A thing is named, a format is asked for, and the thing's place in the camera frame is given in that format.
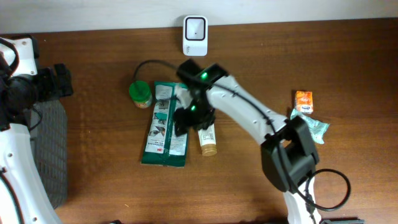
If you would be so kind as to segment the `white lotion tube gold cap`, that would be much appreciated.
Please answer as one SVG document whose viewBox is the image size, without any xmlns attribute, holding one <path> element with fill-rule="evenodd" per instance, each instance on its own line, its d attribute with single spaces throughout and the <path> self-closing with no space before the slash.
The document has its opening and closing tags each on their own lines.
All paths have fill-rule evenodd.
<svg viewBox="0 0 398 224">
<path fill-rule="evenodd" d="M 215 127 L 212 124 L 208 129 L 198 130 L 202 156 L 217 154 Z"/>
</svg>

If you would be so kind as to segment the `green 3M wipes pack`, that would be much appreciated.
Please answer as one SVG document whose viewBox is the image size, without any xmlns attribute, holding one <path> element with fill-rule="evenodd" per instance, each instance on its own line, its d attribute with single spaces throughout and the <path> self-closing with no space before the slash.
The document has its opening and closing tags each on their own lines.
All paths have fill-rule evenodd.
<svg viewBox="0 0 398 224">
<path fill-rule="evenodd" d="M 182 107 L 175 91 L 182 83 L 155 82 L 155 104 L 141 163 L 153 166 L 184 167 L 188 134 L 175 135 L 173 115 Z"/>
</svg>

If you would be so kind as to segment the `green lid jar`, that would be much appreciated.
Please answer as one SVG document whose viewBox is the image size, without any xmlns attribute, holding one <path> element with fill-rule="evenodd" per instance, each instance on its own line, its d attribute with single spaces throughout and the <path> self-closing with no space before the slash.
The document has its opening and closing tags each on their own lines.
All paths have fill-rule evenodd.
<svg viewBox="0 0 398 224">
<path fill-rule="evenodd" d="M 150 86 L 144 81 L 135 81 L 129 87 L 129 95 L 134 104 L 141 109 L 148 108 L 153 101 Z"/>
</svg>

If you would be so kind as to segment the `orange Kleenex tissue pack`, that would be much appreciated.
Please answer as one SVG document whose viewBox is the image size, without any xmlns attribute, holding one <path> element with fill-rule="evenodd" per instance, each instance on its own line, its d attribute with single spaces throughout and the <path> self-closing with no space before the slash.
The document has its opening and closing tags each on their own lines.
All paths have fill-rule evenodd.
<svg viewBox="0 0 398 224">
<path fill-rule="evenodd" d="M 304 114 L 313 113 L 313 93 L 311 91 L 295 92 L 295 109 Z"/>
</svg>

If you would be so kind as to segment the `mint green tissue pack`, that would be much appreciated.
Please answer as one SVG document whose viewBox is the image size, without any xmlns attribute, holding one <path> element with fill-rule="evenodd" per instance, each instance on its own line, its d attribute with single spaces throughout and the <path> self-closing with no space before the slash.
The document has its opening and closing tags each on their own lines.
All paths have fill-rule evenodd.
<svg viewBox="0 0 398 224">
<path fill-rule="evenodd" d="M 293 109 L 290 118 L 293 119 L 295 117 L 301 117 L 307 124 L 310 134 L 312 136 L 312 139 L 315 143 L 317 144 L 324 144 L 323 136 L 328 130 L 330 124 L 328 123 L 322 123 L 321 121 L 312 119 L 306 115 L 304 115 L 302 112 L 299 112 L 296 109 Z"/>
</svg>

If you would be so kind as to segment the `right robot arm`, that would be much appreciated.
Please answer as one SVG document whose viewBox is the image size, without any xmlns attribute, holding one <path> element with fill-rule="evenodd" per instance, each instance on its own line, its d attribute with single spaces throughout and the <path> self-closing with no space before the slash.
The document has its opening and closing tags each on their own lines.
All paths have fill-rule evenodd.
<svg viewBox="0 0 398 224">
<path fill-rule="evenodd" d="M 176 135 L 191 128 L 208 129 L 216 110 L 227 114 L 260 145 L 263 172 L 283 193 L 287 221 L 320 223 L 313 195 L 319 156 L 306 122 L 272 111 L 217 64 L 202 69 L 189 59 L 176 68 L 176 74 L 186 85 L 175 91 L 182 104 L 173 116 Z"/>
</svg>

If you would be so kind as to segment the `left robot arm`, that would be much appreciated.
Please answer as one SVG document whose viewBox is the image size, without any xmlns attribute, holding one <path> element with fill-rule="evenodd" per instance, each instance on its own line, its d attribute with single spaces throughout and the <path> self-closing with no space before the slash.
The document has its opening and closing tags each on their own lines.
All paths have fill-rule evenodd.
<svg viewBox="0 0 398 224">
<path fill-rule="evenodd" d="M 1 223 L 60 223 L 66 202 L 67 115 L 62 63 L 39 65 L 31 35 L 1 38 Z"/>
</svg>

